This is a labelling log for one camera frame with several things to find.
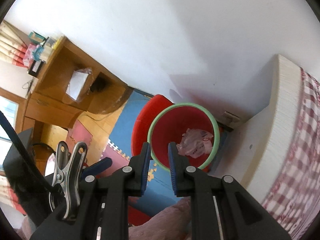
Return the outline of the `crumpled paper trash in bin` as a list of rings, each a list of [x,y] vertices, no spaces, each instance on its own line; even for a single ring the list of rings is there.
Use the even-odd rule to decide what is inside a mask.
[[[178,154],[199,158],[204,154],[210,154],[213,149],[212,133],[201,129],[187,129],[182,135],[182,140],[176,145]]]

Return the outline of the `red trash bin green rim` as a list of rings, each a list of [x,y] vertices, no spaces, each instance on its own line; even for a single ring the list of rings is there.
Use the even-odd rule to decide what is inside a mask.
[[[205,172],[214,160],[219,144],[221,129],[213,115],[204,107],[194,103],[172,103],[162,95],[151,98],[140,110],[131,136],[131,153],[139,155],[142,146],[148,142],[151,157],[164,170],[169,170],[168,144],[180,143],[187,129],[201,129],[213,135],[210,153],[200,157],[189,157],[190,165]]]

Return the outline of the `silver metal spring clip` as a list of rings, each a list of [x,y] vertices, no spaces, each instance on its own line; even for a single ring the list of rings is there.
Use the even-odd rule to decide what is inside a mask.
[[[55,210],[61,198],[65,199],[66,209],[61,219],[72,221],[76,218],[80,206],[79,181],[87,155],[85,142],[77,142],[69,152],[65,141],[58,143],[52,180],[53,193],[49,193],[49,205]]]

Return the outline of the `white paper in nightstand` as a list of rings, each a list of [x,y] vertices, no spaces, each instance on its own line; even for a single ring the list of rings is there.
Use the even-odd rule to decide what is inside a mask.
[[[91,68],[77,69],[71,75],[67,84],[63,102],[71,105],[72,103],[80,103],[85,96],[89,94],[94,77]]]

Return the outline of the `plaid heart patterned bedsheet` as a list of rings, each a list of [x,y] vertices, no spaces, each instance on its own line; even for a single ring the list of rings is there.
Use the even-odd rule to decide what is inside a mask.
[[[319,213],[319,82],[301,71],[302,98],[296,132],[263,207],[301,239]]]

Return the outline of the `stack of boxes on nightstand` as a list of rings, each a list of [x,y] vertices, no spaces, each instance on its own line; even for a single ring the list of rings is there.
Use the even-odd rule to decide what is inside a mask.
[[[28,37],[30,44],[25,52],[23,64],[28,68],[29,75],[37,77],[41,68],[47,63],[64,35],[45,37],[32,31]]]

